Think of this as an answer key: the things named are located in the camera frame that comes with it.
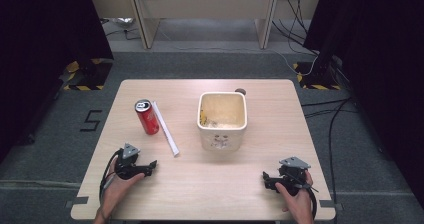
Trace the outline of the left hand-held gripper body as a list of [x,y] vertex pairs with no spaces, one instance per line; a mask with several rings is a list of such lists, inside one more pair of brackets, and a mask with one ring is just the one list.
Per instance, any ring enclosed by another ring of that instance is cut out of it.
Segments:
[[128,180],[142,172],[142,167],[135,164],[139,152],[139,148],[129,143],[125,143],[124,147],[118,150],[118,158],[114,170],[121,179]]

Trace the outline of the yellow black striped stand base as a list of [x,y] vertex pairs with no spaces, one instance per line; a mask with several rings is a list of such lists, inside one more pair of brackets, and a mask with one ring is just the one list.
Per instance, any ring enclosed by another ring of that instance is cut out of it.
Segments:
[[293,65],[297,81],[303,89],[340,90],[334,72],[330,68],[315,68],[313,62],[297,62]]
[[64,90],[97,91],[104,88],[112,64],[101,59],[91,60],[93,70],[82,70],[77,61],[66,67],[67,79]]

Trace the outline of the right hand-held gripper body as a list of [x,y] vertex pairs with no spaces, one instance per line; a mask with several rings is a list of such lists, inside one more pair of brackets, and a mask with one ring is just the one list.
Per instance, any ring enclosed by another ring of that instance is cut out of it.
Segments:
[[306,178],[306,171],[310,168],[308,163],[295,156],[280,160],[279,163],[283,186],[291,196],[297,195],[300,189],[310,187]]

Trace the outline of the long white paper sleeve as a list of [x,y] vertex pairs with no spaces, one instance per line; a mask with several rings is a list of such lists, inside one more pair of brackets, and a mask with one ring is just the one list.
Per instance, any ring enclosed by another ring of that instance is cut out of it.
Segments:
[[180,153],[179,149],[178,149],[178,147],[177,147],[177,145],[176,145],[176,143],[173,139],[173,136],[172,136],[171,132],[169,131],[168,126],[167,126],[167,124],[166,124],[166,122],[165,122],[165,120],[164,120],[164,118],[163,118],[163,116],[162,116],[162,114],[159,110],[157,102],[153,101],[152,106],[153,106],[154,112],[156,114],[156,117],[158,118],[158,121],[159,121],[159,123],[162,127],[162,130],[163,130],[164,135],[167,139],[167,142],[170,146],[170,149],[173,153],[173,156],[176,157]]

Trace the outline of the person's left hand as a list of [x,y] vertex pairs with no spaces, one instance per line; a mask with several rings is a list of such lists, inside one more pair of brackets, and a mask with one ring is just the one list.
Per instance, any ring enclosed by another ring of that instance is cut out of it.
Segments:
[[128,180],[121,179],[115,173],[115,162],[116,160],[112,161],[107,173],[107,182],[109,185],[101,194],[99,213],[104,219],[107,219],[112,214],[115,207],[124,199],[130,188],[145,177],[143,173],[140,173]]

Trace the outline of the cream square bin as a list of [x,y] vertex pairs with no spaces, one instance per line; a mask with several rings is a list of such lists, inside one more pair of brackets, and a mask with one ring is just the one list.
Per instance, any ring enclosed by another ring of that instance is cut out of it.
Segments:
[[199,98],[196,124],[205,150],[238,150],[248,125],[245,95],[240,92],[203,93]]

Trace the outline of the person's right hand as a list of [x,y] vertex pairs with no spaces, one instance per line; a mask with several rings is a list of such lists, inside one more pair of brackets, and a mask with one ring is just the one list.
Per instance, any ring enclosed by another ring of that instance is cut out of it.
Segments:
[[291,196],[281,183],[276,183],[275,187],[285,201],[283,212],[289,212],[298,224],[313,223],[312,201],[306,189],[301,189],[296,196]]

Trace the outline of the beige wooden desk frame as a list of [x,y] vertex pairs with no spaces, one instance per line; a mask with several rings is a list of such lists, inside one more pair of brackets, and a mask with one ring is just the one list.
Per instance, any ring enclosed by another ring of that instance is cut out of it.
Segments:
[[267,47],[277,0],[131,0],[143,45],[150,49],[162,19],[250,19]]

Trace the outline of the crumpled silver foil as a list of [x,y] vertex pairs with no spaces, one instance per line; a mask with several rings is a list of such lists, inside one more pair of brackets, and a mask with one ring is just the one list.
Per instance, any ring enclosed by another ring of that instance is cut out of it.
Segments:
[[111,21],[116,24],[117,26],[119,26],[120,28],[123,29],[129,29],[134,25],[134,19],[133,18],[112,18]]

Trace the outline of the red soda can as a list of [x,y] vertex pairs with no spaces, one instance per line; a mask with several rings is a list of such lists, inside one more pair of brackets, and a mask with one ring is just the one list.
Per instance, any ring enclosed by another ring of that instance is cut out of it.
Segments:
[[135,112],[148,135],[154,135],[159,131],[159,124],[156,119],[151,102],[147,99],[138,100],[135,103]]

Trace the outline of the dark curtain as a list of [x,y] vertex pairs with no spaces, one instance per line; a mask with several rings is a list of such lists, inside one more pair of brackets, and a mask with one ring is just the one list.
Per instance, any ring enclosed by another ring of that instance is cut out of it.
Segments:
[[304,46],[342,70],[424,208],[424,0],[319,0]]
[[0,162],[68,64],[112,57],[92,0],[0,0]]

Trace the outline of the grey tape strip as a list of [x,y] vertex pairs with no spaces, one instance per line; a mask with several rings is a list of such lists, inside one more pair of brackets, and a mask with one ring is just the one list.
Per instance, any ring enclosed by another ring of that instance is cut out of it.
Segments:
[[334,208],[336,211],[344,210],[341,203],[335,203],[333,200],[319,200],[319,203],[322,208]]
[[89,199],[88,196],[75,197],[73,200],[68,200],[65,203],[65,207],[68,208],[68,209],[71,209],[74,205],[87,204],[88,199]]

